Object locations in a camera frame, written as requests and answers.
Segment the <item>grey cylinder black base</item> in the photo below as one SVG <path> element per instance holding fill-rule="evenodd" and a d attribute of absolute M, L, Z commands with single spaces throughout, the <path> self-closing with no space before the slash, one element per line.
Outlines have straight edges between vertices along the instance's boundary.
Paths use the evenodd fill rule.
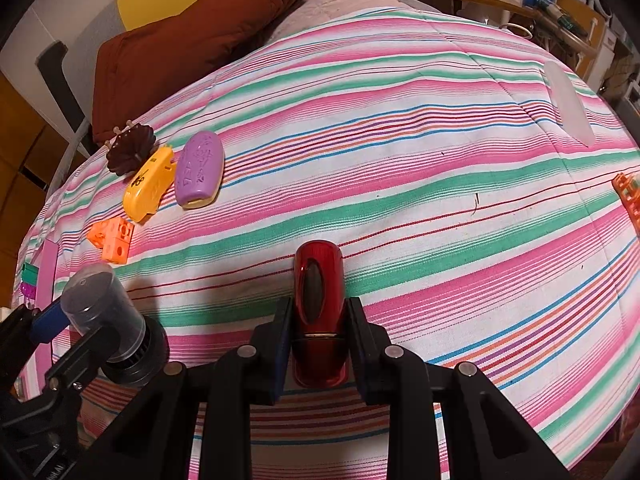
<path fill-rule="evenodd" d="M 108 264 L 89 264 L 75 273 L 62 291 L 61 308 L 81 335 L 100 326 L 119 334 L 119 346 L 102 368 L 114 384 L 143 387 L 168 362 L 163 326 L 136 309 Z"/>

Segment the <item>red metallic capsule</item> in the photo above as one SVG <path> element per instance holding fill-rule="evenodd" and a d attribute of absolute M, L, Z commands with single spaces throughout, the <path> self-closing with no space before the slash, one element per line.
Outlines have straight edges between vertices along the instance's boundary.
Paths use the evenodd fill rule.
<path fill-rule="evenodd" d="M 344 301 L 341 249 L 328 240 L 300 246 L 294 258 L 292 364 L 294 380 L 304 388 L 329 389 L 346 382 Z"/>

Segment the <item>orange cube blocks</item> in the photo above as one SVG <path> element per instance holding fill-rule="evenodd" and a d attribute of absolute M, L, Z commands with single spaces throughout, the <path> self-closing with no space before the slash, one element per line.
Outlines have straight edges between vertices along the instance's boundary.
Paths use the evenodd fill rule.
<path fill-rule="evenodd" d="M 87 240 L 101 251 L 101 259 L 109 263 L 125 264 L 134 234 L 134 225 L 122 217 L 93 223 Z"/>

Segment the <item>purple oval toy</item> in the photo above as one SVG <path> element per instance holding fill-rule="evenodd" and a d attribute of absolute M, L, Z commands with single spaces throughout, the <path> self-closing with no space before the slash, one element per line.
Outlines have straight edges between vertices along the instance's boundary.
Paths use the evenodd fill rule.
<path fill-rule="evenodd" d="M 183 209 L 207 206 L 215 200 L 224 176 L 224 146 L 216 133 L 203 130 L 183 147 L 175 174 L 175 196 Z"/>

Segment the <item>dark brown flower piece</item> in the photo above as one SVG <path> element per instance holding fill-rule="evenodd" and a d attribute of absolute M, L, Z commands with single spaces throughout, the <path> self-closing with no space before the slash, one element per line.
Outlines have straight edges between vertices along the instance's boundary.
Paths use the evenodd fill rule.
<path fill-rule="evenodd" d="M 131 124 L 114 136 L 106 153 L 107 169 L 116 176 L 136 174 L 156 150 L 151 126 Z"/>

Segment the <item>magenta perforated cup toy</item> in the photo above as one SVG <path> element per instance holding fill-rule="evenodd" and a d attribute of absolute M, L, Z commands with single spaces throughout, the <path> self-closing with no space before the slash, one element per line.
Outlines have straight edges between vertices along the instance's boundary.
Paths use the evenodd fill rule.
<path fill-rule="evenodd" d="M 27 300 L 32 300 L 35 301 L 36 300 L 36 288 L 34 285 L 25 283 L 25 282 L 21 282 L 21 293 L 22 295 L 27 299 Z"/>

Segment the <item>teal cylinder toy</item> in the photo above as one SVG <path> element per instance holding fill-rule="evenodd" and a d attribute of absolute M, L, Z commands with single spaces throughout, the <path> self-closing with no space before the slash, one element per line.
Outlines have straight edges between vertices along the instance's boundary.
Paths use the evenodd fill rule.
<path fill-rule="evenodd" d="M 31 263 L 24 262 L 21 267 L 21 282 L 30 286 L 36 286 L 38 280 L 38 268 Z"/>

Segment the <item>white pink-edged tray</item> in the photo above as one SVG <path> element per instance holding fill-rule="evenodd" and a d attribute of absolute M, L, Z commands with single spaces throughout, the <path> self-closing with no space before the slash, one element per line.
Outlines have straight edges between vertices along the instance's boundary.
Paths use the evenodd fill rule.
<path fill-rule="evenodd" d="M 38 268 L 35 307 L 46 310 L 53 300 L 56 264 L 58 263 L 58 244 L 46 238 L 35 253 L 32 264 Z M 21 372 L 26 399 L 38 396 L 46 385 L 44 374 L 52 365 L 51 344 L 38 344 L 35 353 Z"/>

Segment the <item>yellow orange oval toy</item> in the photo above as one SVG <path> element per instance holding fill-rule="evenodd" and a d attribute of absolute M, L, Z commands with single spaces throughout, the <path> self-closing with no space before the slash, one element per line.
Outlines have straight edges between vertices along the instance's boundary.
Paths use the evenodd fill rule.
<path fill-rule="evenodd" d="M 126 187 L 122 206 L 130 220 L 140 223 L 155 214 L 160 199 L 175 180 L 174 151 L 168 145 L 158 148 Z"/>

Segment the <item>wooden wardrobe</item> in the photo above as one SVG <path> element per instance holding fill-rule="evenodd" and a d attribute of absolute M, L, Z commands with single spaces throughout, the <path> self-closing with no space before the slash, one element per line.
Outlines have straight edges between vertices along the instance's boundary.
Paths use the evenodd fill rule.
<path fill-rule="evenodd" d="M 6 78 L 0 92 L 1 304 L 9 307 L 18 251 L 46 201 L 68 142 Z"/>

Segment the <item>orange grid basket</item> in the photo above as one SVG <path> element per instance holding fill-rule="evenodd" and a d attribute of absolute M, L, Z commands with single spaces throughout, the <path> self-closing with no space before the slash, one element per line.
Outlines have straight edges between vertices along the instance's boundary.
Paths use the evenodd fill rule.
<path fill-rule="evenodd" d="M 640 183 L 638 174 L 619 172 L 612 180 L 612 187 L 627 211 L 628 217 L 640 236 Z"/>

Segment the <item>pink green striped bedspread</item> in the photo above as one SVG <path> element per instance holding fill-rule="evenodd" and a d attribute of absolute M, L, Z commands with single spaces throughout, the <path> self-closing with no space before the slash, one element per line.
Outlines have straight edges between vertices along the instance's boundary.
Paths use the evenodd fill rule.
<path fill-rule="evenodd" d="M 549 55 L 444 14 L 365 10 L 217 70 L 145 116 L 218 134 L 216 200 L 166 194 L 116 270 L 188 365 L 247 341 L 307 240 L 340 246 L 367 318 L 428 362 L 475 362 L 575 465 L 639 387 L 639 241 L 612 188 L 639 167 L 582 82 L 561 126 Z"/>

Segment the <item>black rolled mat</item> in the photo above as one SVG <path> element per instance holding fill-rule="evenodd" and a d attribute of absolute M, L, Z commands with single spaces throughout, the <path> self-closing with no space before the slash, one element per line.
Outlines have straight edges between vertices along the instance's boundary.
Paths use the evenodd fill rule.
<path fill-rule="evenodd" d="M 62 41 L 55 41 L 36 58 L 36 66 L 66 122 L 76 132 L 86 116 L 63 73 L 62 63 L 67 51 Z"/>

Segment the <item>dark red cushion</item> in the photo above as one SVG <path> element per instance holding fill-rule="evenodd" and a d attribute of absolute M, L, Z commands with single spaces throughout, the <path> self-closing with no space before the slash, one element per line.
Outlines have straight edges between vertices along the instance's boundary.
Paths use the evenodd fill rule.
<path fill-rule="evenodd" d="M 242 58 L 296 3 L 196 0 L 178 15 L 101 44 L 94 72 L 93 140 L 110 140 L 126 120 Z"/>

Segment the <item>wooden side table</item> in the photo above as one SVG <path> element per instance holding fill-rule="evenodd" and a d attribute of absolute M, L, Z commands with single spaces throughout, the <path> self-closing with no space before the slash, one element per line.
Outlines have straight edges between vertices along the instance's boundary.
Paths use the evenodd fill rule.
<path fill-rule="evenodd" d="M 579 37 L 562 26 L 557 18 L 539 8 L 523 6 L 516 0 L 418 0 L 439 11 L 464 15 L 536 42 L 544 50 L 559 55 L 578 76 L 586 79 L 598 54 L 603 27 L 591 20 L 587 36 Z"/>

